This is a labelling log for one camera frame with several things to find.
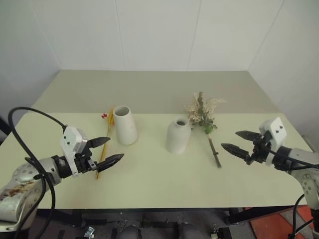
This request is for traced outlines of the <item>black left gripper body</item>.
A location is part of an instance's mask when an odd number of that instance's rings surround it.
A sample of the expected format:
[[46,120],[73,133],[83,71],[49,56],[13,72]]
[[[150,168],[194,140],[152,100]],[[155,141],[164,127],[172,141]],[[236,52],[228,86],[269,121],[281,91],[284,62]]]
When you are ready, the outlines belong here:
[[74,162],[79,173],[97,170],[97,163],[91,159],[91,156],[92,152],[89,148],[75,154]]

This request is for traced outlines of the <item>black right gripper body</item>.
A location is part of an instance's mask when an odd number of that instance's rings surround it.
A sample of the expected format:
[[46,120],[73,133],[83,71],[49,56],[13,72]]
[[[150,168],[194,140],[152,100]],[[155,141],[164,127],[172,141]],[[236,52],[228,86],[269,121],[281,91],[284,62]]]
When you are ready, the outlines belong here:
[[249,141],[252,141],[254,144],[253,153],[248,155],[245,160],[247,165],[251,165],[254,161],[259,163],[266,162],[267,156],[269,154],[269,142],[264,139],[260,134],[254,134],[253,136],[248,137]]

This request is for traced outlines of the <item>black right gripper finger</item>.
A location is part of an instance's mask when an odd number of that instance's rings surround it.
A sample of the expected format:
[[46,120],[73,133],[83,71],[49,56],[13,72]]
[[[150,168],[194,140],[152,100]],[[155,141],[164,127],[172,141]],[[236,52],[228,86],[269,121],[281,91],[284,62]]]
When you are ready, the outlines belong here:
[[260,133],[252,132],[252,131],[248,131],[248,130],[237,131],[237,132],[235,132],[235,134],[238,135],[239,137],[245,139],[245,140],[252,141],[252,142],[254,142],[255,140],[257,140],[261,137]]
[[222,143],[221,146],[230,154],[241,158],[243,160],[246,160],[249,158],[249,152],[241,149],[240,147],[230,144],[230,143]]

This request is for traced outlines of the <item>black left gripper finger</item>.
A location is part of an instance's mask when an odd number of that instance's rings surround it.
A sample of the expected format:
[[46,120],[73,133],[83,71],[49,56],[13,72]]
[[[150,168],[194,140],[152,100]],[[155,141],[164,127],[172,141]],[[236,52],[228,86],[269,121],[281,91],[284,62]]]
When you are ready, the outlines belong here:
[[123,158],[124,154],[114,154],[107,157],[103,162],[97,164],[97,172],[102,172],[112,166],[114,166],[117,162],[119,162]]
[[101,145],[104,145],[109,140],[110,140],[109,137],[97,137],[94,139],[90,139],[87,141],[87,148],[90,149],[90,148],[99,147]]

